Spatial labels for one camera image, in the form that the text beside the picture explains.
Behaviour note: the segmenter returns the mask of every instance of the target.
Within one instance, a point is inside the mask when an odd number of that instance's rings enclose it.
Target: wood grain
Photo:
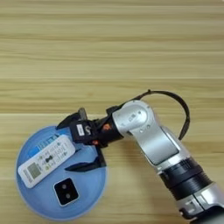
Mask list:
[[[192,124],[184,144],[224,189],[224,3],[221,0],[1,0],[1,222],[54,223],[21,200],[14,166],[36,130],[85,107],[90,118],[148,88],[183,96]],[[176,134],[179,105],[145,100]],[[127,139],[104,150],[108,186],[84,223],[187,223]]]

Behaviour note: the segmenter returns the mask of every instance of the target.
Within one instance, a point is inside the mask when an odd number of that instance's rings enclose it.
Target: wire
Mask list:
[[[143,97],[145,97],[146,95],[153,95],[153,94],[161,94],[161,95],[168,95],[170,96],[172,99],[176,100],[184,109],[185,111],[185,123],[179,133],[179,140],[182,140],[183,137],[186,135],[186,132],[189,129],[190,126],[190,122],[191,122],[191,117],[190,117],[190,109],[188,108],[186,102],[177,94],[174,94],[172,92],[168,92],[168,91],[152,91],[152,90],[148,90],[147,92],[140,94],[139,96],[135,97],[132,100],[141,100]]]

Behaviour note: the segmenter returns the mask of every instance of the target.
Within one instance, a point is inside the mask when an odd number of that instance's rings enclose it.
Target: white remote control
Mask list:
[[[26,187],[32,188],[74,153],[74,145],[68,136],[61,135],[34,157],[21,164],[17,172]]]

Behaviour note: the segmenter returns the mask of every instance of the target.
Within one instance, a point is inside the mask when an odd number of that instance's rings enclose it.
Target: blue bowl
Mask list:
[[[97,156],[94,146],[75,143],[75,148],[81,150],[77,151],[36,186],[31,189],[27,188],[18,175],[18,167],[30,158],[31,149],[55,134],[66,134],[71,138],[69,129],[56,130],[55,126],[50,126],[38,131],[24,144],[16,163],[17,189],[26,205],[36,214],[53,221],[70,221],[89,212],[101,198],[107,182],[107,167],[87,172],[65,171],[69,165],[79,162],[93,162]],[[67,206],[60,206],[53,186],[67,178],[73,180],[80,197]]]

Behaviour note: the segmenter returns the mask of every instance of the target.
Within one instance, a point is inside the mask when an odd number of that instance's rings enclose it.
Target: silver arm segment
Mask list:
[[[136,139],[158,175],[170,171],[172,167],[176,169],[182,161],[191,159],[185,146],[160,124],[152,108],[143,101],[129,101],[112,116],[122,136]],[[211,207],[224,208],[224,194],[214,182],[176,200],[180,213],[187,219],[198,217]]]
[[[152,108],[143,101],[129,101],[113,113],[120,134],[131,134],[159,174],[190,154],[166,127],[161,126]]]

